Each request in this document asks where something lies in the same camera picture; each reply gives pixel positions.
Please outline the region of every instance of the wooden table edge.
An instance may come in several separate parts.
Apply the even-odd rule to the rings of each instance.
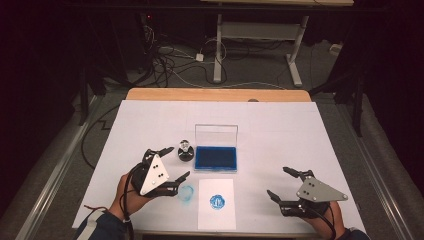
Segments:
[[[126,100],[311,102],[311,97],[305,90],[132,88]]]

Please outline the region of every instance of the blue logo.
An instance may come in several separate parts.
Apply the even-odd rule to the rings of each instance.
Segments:
[[[225,200],[221,195],[215,195],[210,200],[211,207],[215,210],[220,210],[225,206]]]

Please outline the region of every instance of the gray floor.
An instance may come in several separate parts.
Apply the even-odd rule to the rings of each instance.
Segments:
[[[291,46],[290,43],[283,43],[277,49],[260,52],[253,52],[258,49],[252,48],[249,56],[242,60],[231,60],[231,58],[244,56],[246,49],[238,46],[239,51],[229,50],[227,59],[224,60],[227,81],[223,86],[294,89],[284,59],[284,55],[290,53]],[[330,44],[326,42],[314,47],[302,46],[296,61],[304,83],[301,89],[309,90],[325,82],[336,60],[335,56],[328,53],[329,47]],[[196,54],[196,51],[184,46],[176,48],[185,53],[174,52],[174,54],[187,53],[190,56]],[[182,58],[172,57],[172,59],[176,65],[189,62]],[[213,58],[207,57],[205,61],[213,61]],[[212,65],[197,65],[204,66],[208,79],[212,80]],[[174,71],[179,72],[187,67],[175,68]],[[135,71],[129,71],[129,76],[133,79],[138,74]],[[116,85],[111,80],[106,79],[105,83],[108,87],[107,94],[104,97],[93,98],[91,123],[126,97],[128,89]],[[179,77],[172,76],[168,85],[168,87],[198,86],[218,87],[206,83],[204,70],[197,67],[180,73]],[[368,235],[372,239],[420,239],[420,236],[424,234],[424,226],[420,221],[420,216],[424,215],[422,195],[397,159],[384,131],[374,117],[367,98],[364,99],[362,138],[356,137],[350,126],[350,105],[334,104],[331,94],[318,94],[313,97],[313,101],[318,104]],[[78,104],[76,100],[76,109],[79,109]],[[106,127],[113,124],[116,112],[115,109],[102,117]],[[36,214],[39,224],[32,226],[33,229],[30,229],[32,231],[29,231],[27,239],[71,239],[73,237],[75,231],[71,229],[71,225],[93,173],[82,158],[81,139],[75,138],[79,133],[88,130],[88,124],[84,127],[78,126],[79,116],[80,112],[76,111],[28,175],[15,201],[0,221],[0,239],[16,238],[27,217],[31,216],[31,210],[43,188],[51,183],[52,172],[59,171],[57,166],[64,158],[68,161],[60,170],[66,174],[63,174],[63,179],[56,179],[55,184],[60,187],[47,198],[51,202],[47,202],[43,211]],[[88,132],[83,146],[90,163],[95,164],[98,160],[108,134],[108,130],[102,130],[102,124],[96,124]],[[144,239],[206,238],[144,236]]]

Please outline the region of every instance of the sleeve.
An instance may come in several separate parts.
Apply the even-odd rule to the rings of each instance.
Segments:
[[[370,240],[370,237],[359,229],[346,228],[346,231],[337,240]]]
[[[74,240],[124,240],[126,225],[108,211],[93,211],[78,227]]]

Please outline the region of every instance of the dark background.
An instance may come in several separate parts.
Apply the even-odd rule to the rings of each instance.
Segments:
[[[382,6],[387,2],[355,4]],[[306,44],[322,39],[339,43],[349,33],[349,41],[346,40],[332,74],[336,78],[368,59],[365,93],[401,162],[423,192],[420,150],[424,137],[421,47],[424,37],[419,34],[423,26],[420,17],[423,3],[418,0],[394,3],[394,11],[387,16],[361,18],[353,27],[347,17],[311,17],[304,40]],[[152,16],[155,31],[193,47],[201,46],[205,36],[213,37],[215,33],[213,15],[155,13]],[[71,103],[79,91],[81,69],[87,69],[90,85],[97,94],[102,94],[101,77],[111,76],[125,82],[125,70],[145,64],[143,39],[134,14],[96,13],[90,19],[92,25],[83,12],[68,11],[53,0],[0,3],[1,215],[28,172],[75,111]],[[275,16],[265,20],[281,21]],[[373,50],[373,54],[364,58],[364,49]],[[333,90],[353,93],[355,82],[350,79]]]

